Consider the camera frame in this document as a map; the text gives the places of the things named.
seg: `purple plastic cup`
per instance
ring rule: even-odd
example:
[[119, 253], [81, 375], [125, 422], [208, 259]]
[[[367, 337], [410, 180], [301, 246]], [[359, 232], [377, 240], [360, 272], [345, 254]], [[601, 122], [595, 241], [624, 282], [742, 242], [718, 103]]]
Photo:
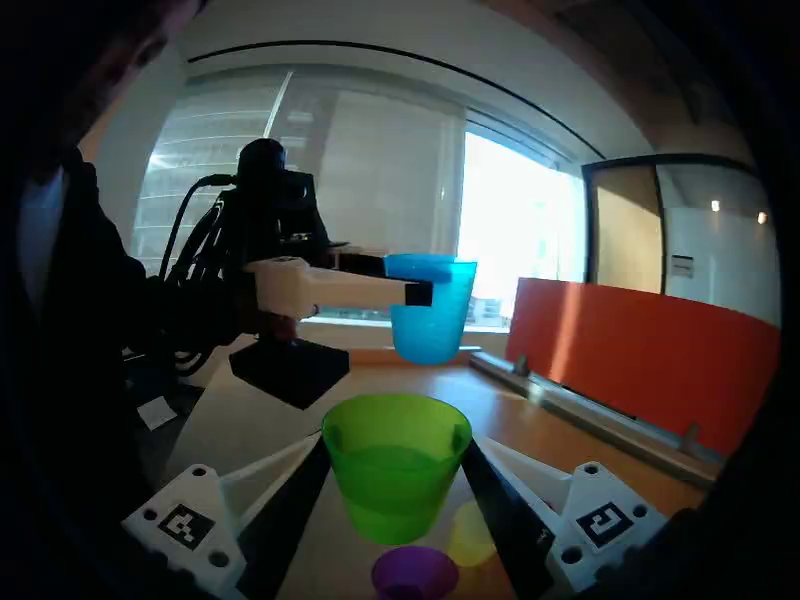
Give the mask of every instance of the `purple plastic cup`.
[[372, 567], [372, 585], [380, 600], [441, 600], [457, 583], [458, 567], [433, 548], [395, 548]]

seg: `plastic cup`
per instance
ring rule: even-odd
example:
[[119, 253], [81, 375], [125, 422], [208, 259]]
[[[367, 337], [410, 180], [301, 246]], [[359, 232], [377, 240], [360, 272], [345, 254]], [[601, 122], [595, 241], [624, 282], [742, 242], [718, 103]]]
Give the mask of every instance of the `plastic cup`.
[[396, 548], [372, 568], [372, 585], [380, 600], [441, 600], [457, 583], [458, 567], [433, 548]]
[[406, 360], [435, 365], [458, 353], [478, 263], [455, 256], [393, 254], [384, 258], [386, 274], [433, 282], [431, 306], [392, 306], [392, 336]]
[[447, 555], [459, 567], [477, 567], [497, 550], [481, 509], [474, 500], [459, 507], [453, 517], [453, 532]]
[[436, 520], [472, 427], [433, 398], [356, 396], [325, 415], [322, 436], [356, 530], [397, 545], [422, 537]]

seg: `yellow plastic cup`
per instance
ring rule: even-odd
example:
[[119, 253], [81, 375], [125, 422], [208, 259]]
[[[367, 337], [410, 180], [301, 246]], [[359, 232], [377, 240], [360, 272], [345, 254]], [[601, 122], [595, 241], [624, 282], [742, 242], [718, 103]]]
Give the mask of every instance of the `yellow plastic cup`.
[[477, 567], [497, 552], [483, 514], [475, 500], [462, 504], [453, 517], [447, 555], [459, 567]]

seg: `white shirt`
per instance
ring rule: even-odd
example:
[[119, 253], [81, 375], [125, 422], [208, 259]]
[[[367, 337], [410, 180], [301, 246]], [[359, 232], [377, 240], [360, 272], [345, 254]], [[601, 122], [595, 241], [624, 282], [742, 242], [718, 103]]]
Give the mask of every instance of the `white shirt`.
[[22, 193], [17, 254], [25, 291], [37, 314], [41, 314], [44, 302], [68, 179], [64, 170], [59, 168], [49, 182], [38, 184], [31, 181]]

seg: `dark jacket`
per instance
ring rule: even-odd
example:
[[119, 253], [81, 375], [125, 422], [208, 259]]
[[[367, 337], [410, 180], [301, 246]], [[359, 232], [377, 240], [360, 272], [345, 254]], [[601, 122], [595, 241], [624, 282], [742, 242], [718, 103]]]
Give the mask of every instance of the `dark jacket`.
[[131, 438], [136, 413], [124, 397], [122, 349], [230, 343], [236, 311], [222, 286], [147, 279], [100, 208], [94, 167], [76, 150], [64, 168], [69, 188], [40, 318], [19, 274], [4, 282], [14, 315], [11, 420], [67, 516], [115, 527], [152, 495]]

